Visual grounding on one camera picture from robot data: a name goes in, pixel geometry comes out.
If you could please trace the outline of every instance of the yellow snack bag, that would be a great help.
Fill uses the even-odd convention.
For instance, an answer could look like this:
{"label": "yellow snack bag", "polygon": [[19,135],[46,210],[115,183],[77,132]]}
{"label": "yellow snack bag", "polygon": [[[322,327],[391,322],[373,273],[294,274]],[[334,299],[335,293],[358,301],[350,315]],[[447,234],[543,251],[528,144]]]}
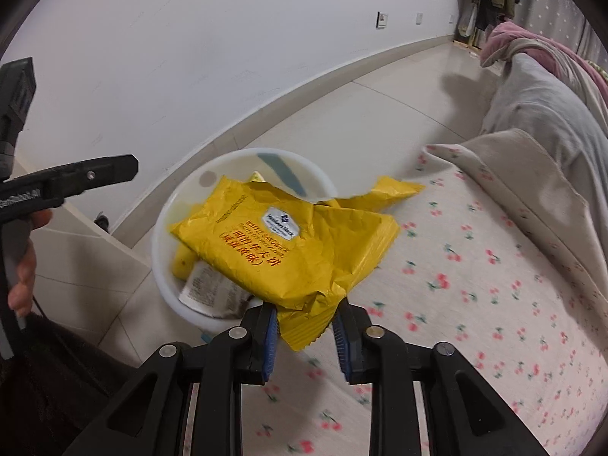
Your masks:
{"label": "yellow snack bag", "polygon": [[171,232],[226,277],[275,304],[281,337],[299,351],[323,333],[338,303],[399,232],[392,216],[357,206],[387,207],[423,188],[385,177],[365,196],[311,204],[265,182],[223,177]]}
{"label": "yellow snack bag", "polygon": [[[265,180],[264,177],[259,174],[259,172],[254,171],[253,175],[251,175],[247,181],[263,182]],[[203,204],[194,204],[192,209],[190,209],[190,216],[196,214],[201,207],[203,207]],[[196,252],[190,250],[183,243],[180,243],[177,245],[177,250],[175,251],[175,256],[173,257],[171,272],[178,280],[188,281],[188,277],[192,273],[192,269],[194,269],[194,265],[199,259],[200,257]]]}

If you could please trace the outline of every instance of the white trash bin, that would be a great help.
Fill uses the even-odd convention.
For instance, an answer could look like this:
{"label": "white trash bin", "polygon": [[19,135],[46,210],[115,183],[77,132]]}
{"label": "white trash bin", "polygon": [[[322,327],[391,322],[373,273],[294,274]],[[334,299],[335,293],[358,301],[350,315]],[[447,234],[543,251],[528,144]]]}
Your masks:
{"label": "white trash bin", "polygon": [[237,326],[240,320],[207,317],[179,301],[184,282],[171,273],[177,239],[167,228],[187,217],[193,204],[204,202],[222,175],[244,182],[254,171],[275,187],[302,199],[316,202],[337,197],[336,187],[317,165],[293,152],[262,147],[235,150],[219,156],[179,184],[165,202],[152,232],[152,270],[160,294],[169,307],[199,327],[206,340]]}

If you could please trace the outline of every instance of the pink blanket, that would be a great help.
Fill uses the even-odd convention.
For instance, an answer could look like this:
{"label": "pink blanket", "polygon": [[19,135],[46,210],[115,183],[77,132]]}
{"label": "pink blanket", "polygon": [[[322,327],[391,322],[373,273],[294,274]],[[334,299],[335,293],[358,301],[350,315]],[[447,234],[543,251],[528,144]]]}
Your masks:
{"label": "pink blanket", "polygon": [[[552,39],[531,33],[530,31],[513,24],[513,22],[503,22],[492,31],[486,45],[481,51],[481,62],[483,63],[495,51],[504,46],[508,46],[511,41],[517,38],[538,39],[539,41],[544,41],[560,51],[563,51],[589,74],[589,77],[591,77],[595,85],[598,86],[604,102],[608,104],[608,84],[606,84],[606,81],[602,78],[602,76],[591,65],[589,65],[589,63],[583,60],[583,58],[578,56],[570,48],[567,48],[566,46]],[[561,79],[560,68],[555,62],[555,59],[549,53],[536,49],[526,50],[525,53],[534,58],[540,63],[540,65],[543,66],[543,68],[555,75],[555,77]]]}

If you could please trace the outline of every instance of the human hand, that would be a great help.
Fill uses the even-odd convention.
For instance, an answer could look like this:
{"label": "human hand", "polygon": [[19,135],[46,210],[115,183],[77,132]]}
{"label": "human hand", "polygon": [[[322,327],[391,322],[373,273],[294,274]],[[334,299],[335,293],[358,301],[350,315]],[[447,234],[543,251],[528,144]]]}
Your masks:
{"label": "human hand", "polygon": [[[33,229],[41,228],[49,223],[53,212],[45,209],[31,214],[30,217]],[[36,279],[36,252],[31,240],[27,243],[25,254],[17,265],[17,276],[19,283],[14,285],[8,293],[8,307],[14,310],[19,317],[24,317],[32,310],[34,280]]]}

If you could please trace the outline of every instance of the wall outlet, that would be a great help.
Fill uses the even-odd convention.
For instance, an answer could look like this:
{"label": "wall outlet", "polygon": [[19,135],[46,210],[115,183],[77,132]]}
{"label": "wall outlet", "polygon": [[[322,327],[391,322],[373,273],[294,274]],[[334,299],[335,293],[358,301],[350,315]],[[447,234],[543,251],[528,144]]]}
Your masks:
{"label": "wall outlet", "polygon": [[376,29],[385,29],[387,22],[388,14],[378,12],[378,16],[376,17]]}

